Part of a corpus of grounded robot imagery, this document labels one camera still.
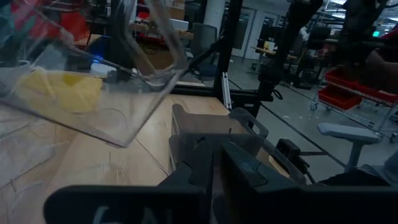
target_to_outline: gray floor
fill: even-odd
[[[259,85],[257,75],[247,73],[249,66],[256,61],[242,60],[237,57],[233,57],[232,60],[228,76],[237,86],[230,83],[229,87],[232,89],[257,89]],[[211,86],[213,83],[205,82],[205,84]],[[278,86],[276,89],[282,93],[284,99],[263,102],[266,109],[261,108],[257,116],[257,119],[269,130],[268,140],[276,144],[280,138],[287,138],[296,143],[302,151],[326,151],[329,153],[330,156],[304,157],[311,165],[310,172],[317,181],[342,173],[343,166],[341,164],[348,161],[351,143],[342,139],[322,136],[318,132],[317,124],[335,123],[355,127],[363,126],[334,111],[326,111],[322,106],[319,106],[316,111],[311,111],[310,103],[316,90],[298,90],[282,86]],[[361,108],[358,111],[362,114],[366,113],[374,119],[381,119],[384,116],[382,113],[375,113],[372,108]],[[390,124],[390,126],[392,129],[398,129],[398,126],[394,124]],[[364,147],[359,165],[382,165],[397,149],[398,145],[390,143],[388,138],[384,138],[379,144]]]

